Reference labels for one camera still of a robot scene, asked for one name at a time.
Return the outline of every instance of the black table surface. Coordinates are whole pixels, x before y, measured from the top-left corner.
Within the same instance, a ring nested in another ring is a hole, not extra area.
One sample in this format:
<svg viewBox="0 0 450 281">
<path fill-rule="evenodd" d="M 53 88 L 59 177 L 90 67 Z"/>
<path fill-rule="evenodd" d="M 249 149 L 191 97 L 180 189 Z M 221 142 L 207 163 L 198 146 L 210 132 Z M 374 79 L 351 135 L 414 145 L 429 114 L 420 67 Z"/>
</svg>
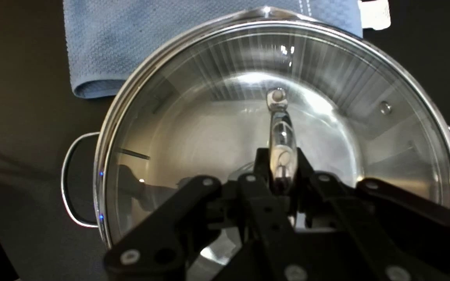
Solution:
<svg viewBox="0 0 450 281">
<path fill-rule="evenodd" d="M 450 1 L 391 0 L 392 26 L 364 37 L 401 63 L 450 124 Z M 97 229 L 61 202 L 68 146 L 100 129 L 112 98 L 73 96 L 61 1 L 0 1 L 0 241 L 23 281 L 105 280 Z M 71 193 L 93 217 L 94 141 L 73 162 Z"/>
</svg>

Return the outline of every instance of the folded towel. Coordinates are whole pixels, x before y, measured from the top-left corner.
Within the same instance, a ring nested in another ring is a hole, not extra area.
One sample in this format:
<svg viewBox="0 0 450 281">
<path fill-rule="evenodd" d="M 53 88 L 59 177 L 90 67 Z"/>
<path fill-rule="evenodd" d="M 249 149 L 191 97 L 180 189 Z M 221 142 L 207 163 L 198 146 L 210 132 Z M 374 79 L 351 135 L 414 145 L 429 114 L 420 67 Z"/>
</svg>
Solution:
<svg viewBox="0 0 450 281">
<path fill-rule="evenodd" d="M 205 21 L 263 5 L 362 36 L 357 0 L 64 0 L 73 92 L 80 98 L 115 95 L 166 41 Z"/>
</svg>

